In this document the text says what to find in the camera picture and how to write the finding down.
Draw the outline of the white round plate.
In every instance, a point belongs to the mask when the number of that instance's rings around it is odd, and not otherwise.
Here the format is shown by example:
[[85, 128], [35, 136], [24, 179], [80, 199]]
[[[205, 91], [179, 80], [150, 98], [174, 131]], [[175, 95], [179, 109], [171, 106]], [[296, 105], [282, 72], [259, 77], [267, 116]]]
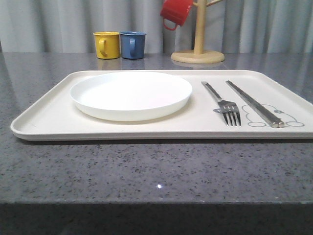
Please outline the white round plate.
[[83, 113], [113, 121], [142, 121], [180, 110], [192, 93], [178, 76], [149, 71], [111, 72], [74, 85], [70, 95]]

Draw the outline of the silver metal fork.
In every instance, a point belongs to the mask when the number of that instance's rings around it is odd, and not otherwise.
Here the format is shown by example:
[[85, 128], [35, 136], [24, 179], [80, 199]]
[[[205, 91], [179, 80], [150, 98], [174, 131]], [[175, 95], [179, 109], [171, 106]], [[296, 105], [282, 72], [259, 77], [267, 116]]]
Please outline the silver metal fork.
[[215, 97], [220, 113], [222, 114], [227, 127], [241, 127], [241, 117], [237, 104], [232, 101], [222, 99], [208, 82], [202, 81], [201, 83]]

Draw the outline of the wooden mug tree stand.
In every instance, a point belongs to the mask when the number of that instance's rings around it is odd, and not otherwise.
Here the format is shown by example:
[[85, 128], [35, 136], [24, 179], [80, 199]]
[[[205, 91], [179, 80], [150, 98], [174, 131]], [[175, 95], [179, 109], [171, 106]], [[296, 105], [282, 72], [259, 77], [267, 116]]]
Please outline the wooden mug tree stand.
[[218, 2], [220, 0], [193, 2], [193, 5], [197, 7], [194, 49], [173, 52], [172, 60], [191, 64], [212, 64], [224, 61], [223, 53], [204, 49], [206, 8]]

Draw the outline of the blue mug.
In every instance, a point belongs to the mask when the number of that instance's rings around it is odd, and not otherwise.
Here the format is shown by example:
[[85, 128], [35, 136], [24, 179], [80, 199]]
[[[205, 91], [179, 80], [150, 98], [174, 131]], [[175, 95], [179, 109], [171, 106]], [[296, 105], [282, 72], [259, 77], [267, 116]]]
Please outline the blue mug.
[[121, 56], [125, 59], [142, 59], [145, 51], [146, 33], [137, 31], [120, 32]]

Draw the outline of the yellow mug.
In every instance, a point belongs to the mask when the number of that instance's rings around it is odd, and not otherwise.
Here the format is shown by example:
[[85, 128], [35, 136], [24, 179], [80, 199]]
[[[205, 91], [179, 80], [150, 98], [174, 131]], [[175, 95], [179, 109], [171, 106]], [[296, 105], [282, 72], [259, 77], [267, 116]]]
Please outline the yellow mug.
[[116, 59], [120, 57], [120, 33], [113, 31], [93, 33], [96, 56], [99, 59]]

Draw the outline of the cream rabbit serving tray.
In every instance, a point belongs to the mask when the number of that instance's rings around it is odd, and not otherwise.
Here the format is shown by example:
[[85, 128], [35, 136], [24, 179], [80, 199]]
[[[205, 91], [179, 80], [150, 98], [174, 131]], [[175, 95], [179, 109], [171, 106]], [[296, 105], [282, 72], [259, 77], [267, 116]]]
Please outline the cream rabbit serving tray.
[[[117, 139], [310, 139], [313, 136], [313, 106], [266, 75], [248, 70], [171, 70], [186, 79], [193, 92], [188, 103], [166, 117], [114, 122], [90, 117], [79, 111], [70, 98], [78, 82], [103, 71], [69, 74], [11, 123], [18, 138], [28, 141], [80, 141]], [[283, 128], [266, 124], [227, 85], [230, 80], [284, 123]], [[241, 127], [227, 127], [214, 112], [216, 102], [201, 84], [207, 81], [224, 99], [240, 107]]]

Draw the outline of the red mug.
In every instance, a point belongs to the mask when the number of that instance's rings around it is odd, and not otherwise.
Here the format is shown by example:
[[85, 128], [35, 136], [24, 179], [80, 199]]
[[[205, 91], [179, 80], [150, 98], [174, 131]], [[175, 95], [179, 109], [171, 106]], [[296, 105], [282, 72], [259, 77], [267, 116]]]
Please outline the red mug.
[[[176, 30], [178, 26], [183, 26], [192, 5], [192, 0], [166, 0], [163, 3], [162, 10], [160, 12], [160, 15], [163, 18], [163, 26], [170, 31]], [[165, 20], [173, 22], [175, 26], [172, 28], [168, 27]]]

